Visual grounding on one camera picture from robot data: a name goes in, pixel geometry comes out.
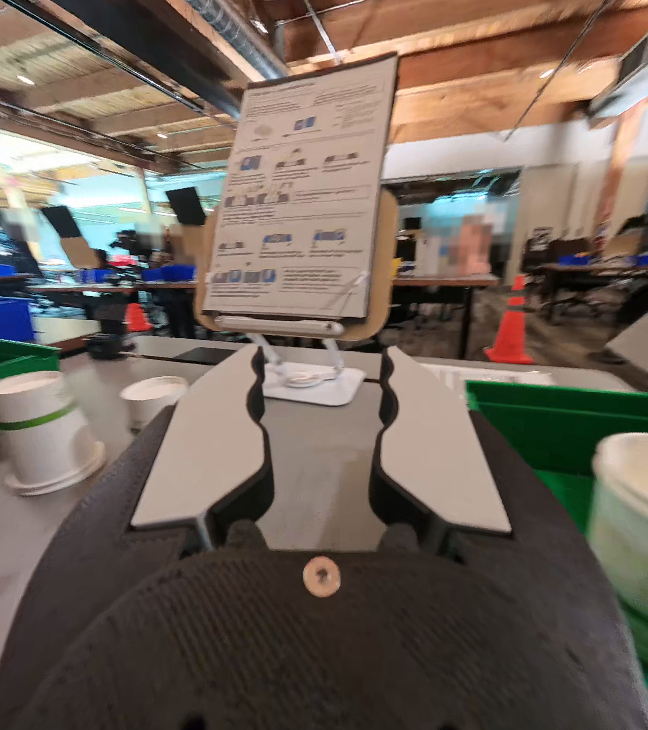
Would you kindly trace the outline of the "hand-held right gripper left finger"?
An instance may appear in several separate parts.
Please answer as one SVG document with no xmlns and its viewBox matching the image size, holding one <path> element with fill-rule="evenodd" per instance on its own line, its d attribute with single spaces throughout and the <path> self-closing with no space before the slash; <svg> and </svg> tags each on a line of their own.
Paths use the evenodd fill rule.
<svg viewBox="0 0 648 730">
<path fill-rule="evenodd" d="M 191 528 L 203 550 L 237 521 L 260 519 L 274 499 L 262 349 L 247 344 L 180 398 L 130 519 L 136 532 Z"/>
</svg>

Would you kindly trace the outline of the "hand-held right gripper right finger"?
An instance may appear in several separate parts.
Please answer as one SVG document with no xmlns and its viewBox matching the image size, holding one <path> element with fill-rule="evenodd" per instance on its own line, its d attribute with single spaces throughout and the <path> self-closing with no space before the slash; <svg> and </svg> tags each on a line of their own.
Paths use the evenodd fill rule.
<svg viewBox="0 0 648 730">
<path fill-rule="evenodd" d="M 381 428 L 369 505 L 442 549 L 460 531 L 510 539 L 513 528 L 465 402 L 399 348 L 382 355 Z"/>
</svg>

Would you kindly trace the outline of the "grey desk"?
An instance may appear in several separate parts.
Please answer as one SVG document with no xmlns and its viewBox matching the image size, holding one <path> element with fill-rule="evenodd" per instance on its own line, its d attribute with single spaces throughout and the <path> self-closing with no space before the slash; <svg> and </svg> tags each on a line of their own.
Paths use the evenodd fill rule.
<svg viewBox="0 0 648 730">
<path fill-rule="evenodd" d="M 141 337 L 136 353 L 123 360 L 95 362 L 87 355 L 63 360 L 62 370 L 106 445 L 109 460 L 130 443 L 123 387 L 138 380 L 180 375 L 194 383 L 209 367 L 173 357 L 195 348 L 161 337 Z M 381 390 L 378 355 L 345 355 L 349 367 L 364 370 L 365 383 L 346 406 L 310 406 L 266 401 L 264 424 L 271 438 L 275 498 L 259 525 L 275 549 L 363 551 L 374 547 L 383 527 L 367 502 L 367 481 Z M 0 652 L 11 619 L 41 554 L 65 516 L 91 482 L 42 497 L 16 497 L 5 484 L 0 453 Z"/>
</svg>

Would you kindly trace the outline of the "laminated paper sheet red label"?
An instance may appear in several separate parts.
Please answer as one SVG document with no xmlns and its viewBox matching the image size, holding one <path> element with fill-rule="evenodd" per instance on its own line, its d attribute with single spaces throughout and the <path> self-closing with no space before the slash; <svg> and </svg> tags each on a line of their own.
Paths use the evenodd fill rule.
<svg viewBox="0 0 648 730">
<path fill-rule="evenodd" d="M 441 366 L 423 363 L 441 385 L 463 390 L 468 382 L 499 382 L 511 385 L 553 386 L 554 378 L 540 371 L 491 370 L 476 367 Z"/>
</svg>

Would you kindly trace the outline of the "wooden document stand white base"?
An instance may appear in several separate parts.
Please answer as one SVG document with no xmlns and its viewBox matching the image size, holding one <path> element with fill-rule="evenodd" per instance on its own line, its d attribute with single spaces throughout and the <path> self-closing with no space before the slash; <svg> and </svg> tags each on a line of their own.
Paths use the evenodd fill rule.
<svg viewBox="0 0 648 730">
<path fill-rule="evenodd" d="M 365 380 L 365 372 L 344 365 L 341 342 L 359 342 L 380 332 L 392 298 L 392 262 L 395 257 L 399 209 L 395 197 L 380 189 L 374 260 L 369 277 L 368 314 L 361 321 L 324 321 L 312 318 L 204 315 L 200 311 L 205 274 L 211 259 L 217 208 L 203 227 L 203 245 L 197 254 L 197 289 L 194 314 L 215 332 L 239 333 L 257 344 L 265 355 L 264 395 L 312 405 L 349 404 Z"/>
</svg>

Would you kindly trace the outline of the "long wooden work table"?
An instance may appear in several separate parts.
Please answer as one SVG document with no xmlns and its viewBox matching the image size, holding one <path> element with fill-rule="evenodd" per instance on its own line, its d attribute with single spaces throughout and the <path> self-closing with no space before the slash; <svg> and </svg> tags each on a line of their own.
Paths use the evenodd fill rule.
<svg viewBox="0 0 648 730">
<path fill-rule="evenodd" d="M 492 274 L 465 277 L 398 276 L 392 280 L 392 290 L 396 288 L 416 288 L 418 290 L 448 288 L 460 291 L 463 300 L 463 314 L 457 341 L 456 359 L 465 360 L 474 319 L 475 293 L 478 290 L 499 286 L 500 284 L 501 280 Z"/>
</svg>

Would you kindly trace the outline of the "printed instruction sheet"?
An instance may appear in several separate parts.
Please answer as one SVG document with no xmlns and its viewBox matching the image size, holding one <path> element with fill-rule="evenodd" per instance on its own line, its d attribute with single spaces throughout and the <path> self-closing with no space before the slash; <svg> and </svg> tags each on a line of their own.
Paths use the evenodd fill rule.
<svg viewBox="0 0 648 730">
<path fill-rule="evenodd" d="M 391 52 L 247 88 L 202 314 L 364 319 L 398 71 Z"/>
</svg>

